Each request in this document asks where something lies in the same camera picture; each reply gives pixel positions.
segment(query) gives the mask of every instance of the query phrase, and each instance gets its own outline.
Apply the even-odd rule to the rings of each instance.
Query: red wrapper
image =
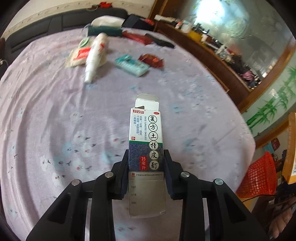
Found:
[[[141,55],[139,57],[139,60],[154,68],[162,68],[164,66],[163,59],[159,59],[157,56],[152,54]]]
[[[107,3],[107,2],[100,2],[99,3],[99,8],[111,8],[112,7],[112,3]]]
[[[122,32],[122,36],[125,38],[128,38],[128,39],[138,41],[138,42],[145,44],[145,45],[151,44],[153,42],[153,40],[147,36],[139,35],[139,34],[132,34],[127,31]]]
[[[151,26],[154,25],[154,22],[152,20],[148,19],[148,18],[144,19],[144,22],[150,24]]]

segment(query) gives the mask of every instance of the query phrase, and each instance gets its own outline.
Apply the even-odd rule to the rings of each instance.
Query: cardboard box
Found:
[[[296,113],[289,114],[289,141],[282,171],[288,184],[296,183]]]
[[[128,148],[128,203],[132,218],[165,212],[163,138],[159,98],[140,94],[131,109]]]

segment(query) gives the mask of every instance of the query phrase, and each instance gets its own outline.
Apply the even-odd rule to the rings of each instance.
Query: wooden shelf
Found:
[[[217,81],[223,83],[236,106],[250,95],[251,90],[237,73],[203,43],[195,42],[187,34],[163,22],[156,24],[155,31],[166,35],[201,61]]]

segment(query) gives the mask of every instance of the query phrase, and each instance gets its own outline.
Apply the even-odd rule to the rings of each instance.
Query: blue patterned label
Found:
[[[163,172],[163,144],[129,141],[128,167],[130,172]]]

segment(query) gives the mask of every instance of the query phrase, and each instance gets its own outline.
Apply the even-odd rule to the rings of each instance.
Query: teal package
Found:
[[[109,26],[88,26],[88,36],[98,36],[100,33],[105,33],[112,37],[122,37],[122,29]]]
[[[133,74],[137,77],[140,77],[141,75],[145,74],[150,67],[148,64],[134,59],[132,56],[128,54],[117,58],[115,60],[115,64],[118,68],[121,68],[122,70],[130,74]]]

